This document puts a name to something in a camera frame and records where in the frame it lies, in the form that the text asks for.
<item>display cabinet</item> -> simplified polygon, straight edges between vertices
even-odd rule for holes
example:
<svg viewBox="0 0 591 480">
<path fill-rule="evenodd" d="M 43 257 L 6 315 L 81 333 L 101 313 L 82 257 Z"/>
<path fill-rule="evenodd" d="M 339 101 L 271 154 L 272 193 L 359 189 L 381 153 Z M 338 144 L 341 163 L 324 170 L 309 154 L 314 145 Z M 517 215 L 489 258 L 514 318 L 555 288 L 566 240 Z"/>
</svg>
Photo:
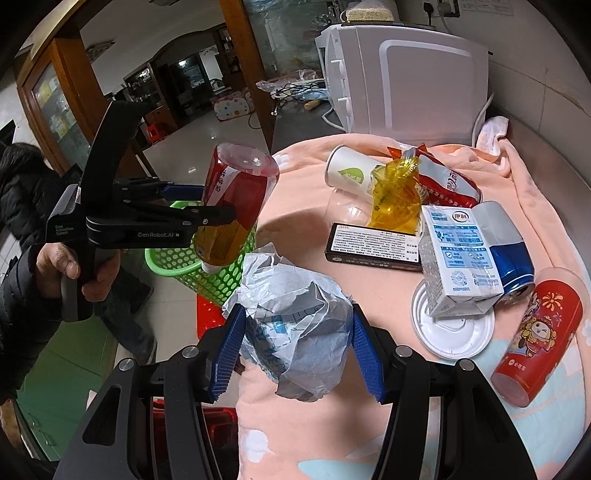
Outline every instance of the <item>display cabinet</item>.
<svg viewBox="0 0 591 480">
<path fill-rule="evenodd" d="M 108 106 L 79 35 L 55 37 L 18 79 L 18 93 L 29 125 L 51 166 L 64 174 L 82 170 Z M 119 166 L 122 177 L 144 177 L 130 145 Z"/>
</svg>

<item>pink blanket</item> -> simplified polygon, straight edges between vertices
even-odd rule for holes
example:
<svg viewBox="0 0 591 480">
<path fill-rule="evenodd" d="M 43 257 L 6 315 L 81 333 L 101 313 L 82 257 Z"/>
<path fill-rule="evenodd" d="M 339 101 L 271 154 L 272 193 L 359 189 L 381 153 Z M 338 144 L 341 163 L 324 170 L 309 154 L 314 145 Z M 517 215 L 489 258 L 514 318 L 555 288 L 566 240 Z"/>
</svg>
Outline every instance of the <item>pink blanket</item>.
<svg viewBox="0 0 591 480">
<path fill-rule="evenodd" d="M 388 329 L 399 345 L 410 345 L 427 359 L 437 360 L 426 351 L 410 323 L 411 297 L 422 274 L 336 264 L 324 257 L 330 225 L 323 216 L 332 192 L 324 184 L 324 165 L 339 144 L 384 161 L 389 160 L 387 147 L 398 146 L 388 138 L 347 134 L 301 142 L 277 154 L 281 178 L 259 220 L 257 244 L 273 242 L 278 253 L 295 265 L 332 276 L 360 304 L 372 325 Z M 535 186 L 511 143 L 501 141 L 501 149 L 498 159 L 458 145 L 434 147 L 431 151 L 446 165 L 473 179 L 482 189 L 484 200 L 503 205 L 524 237 L 537 271 L 554 265 L 581 275 L 558 215 Z M 526 304 L 496 311 L 493 341 L 475 358 L 488 378 Z M 589 422 L 585 392 L 590 384 L 583 382 L 583 371 L 590 371 L 591 348 L 584 335 L 585 323 L 532 405 L 518 409 L 505 404 L 541 480 L 549 480 L 560 469 Z M 274 394 L 276 387 L 258 367 L 247 363 L 236 405 L 240 479 L 371 477 L 390 406 L 377 404 L 366 392 L 352 353 L 342 382 L 315 403 L 278 397 Z M 438 402 L 433 400 L 421 476 L 425 479 L 434 473 L 438 408 Z"/>
</svg>

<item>table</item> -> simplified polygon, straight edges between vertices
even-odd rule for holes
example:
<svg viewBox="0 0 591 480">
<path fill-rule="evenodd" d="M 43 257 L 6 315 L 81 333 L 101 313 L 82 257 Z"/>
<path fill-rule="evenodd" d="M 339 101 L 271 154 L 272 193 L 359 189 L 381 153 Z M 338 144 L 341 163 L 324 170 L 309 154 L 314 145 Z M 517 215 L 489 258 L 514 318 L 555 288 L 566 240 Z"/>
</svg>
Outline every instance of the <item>table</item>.
<svg viewBox="0 0 591 480">
<path fill-rule="evenodd" d="M 304 140 L 343 133 L 322 120 L 322 115 L 328 110 L 329 102 L 322 102 L 310 111 L 306 110 L 301 102 L 286 104 L 277 112 L 271 154 Z M 330 114 L 329 120 L 339 124 L 339 118 L 335 113 Z"/>
</svg>

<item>green logo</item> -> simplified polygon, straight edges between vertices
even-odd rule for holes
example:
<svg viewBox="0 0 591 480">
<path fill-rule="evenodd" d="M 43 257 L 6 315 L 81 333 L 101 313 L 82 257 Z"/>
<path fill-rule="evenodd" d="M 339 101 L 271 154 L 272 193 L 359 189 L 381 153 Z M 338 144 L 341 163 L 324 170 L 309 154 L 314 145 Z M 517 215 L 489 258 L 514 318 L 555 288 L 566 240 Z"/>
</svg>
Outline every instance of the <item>green logo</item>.
<svg viewBox="0 0 591 480">
<path fill-rule="evenodd" d="M 360 185 L 363 183 L 363 172 L 359 168 L 346 168 L 344 170 L 339 170 L 339 173 L 343 177 L 349 177 Z"/>
</svg>

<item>blue and white can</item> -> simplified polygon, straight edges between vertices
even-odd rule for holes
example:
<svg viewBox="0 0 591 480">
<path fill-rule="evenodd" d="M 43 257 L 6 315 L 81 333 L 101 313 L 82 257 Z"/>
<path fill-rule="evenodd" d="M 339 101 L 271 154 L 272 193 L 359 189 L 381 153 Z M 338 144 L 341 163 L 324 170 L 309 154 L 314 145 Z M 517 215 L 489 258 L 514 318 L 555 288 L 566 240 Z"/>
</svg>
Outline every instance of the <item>blue and white can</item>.
<svg viewBox="0 0 591 480">
<path fill-rule="evenodd" d="M 472 210 L 503 285 L 503 296 L 496 305 L 510 305 L 527 298 L 535 288 L 535 272 L 519 230 L 497 202 L 483 202 Z"/>
</svg>

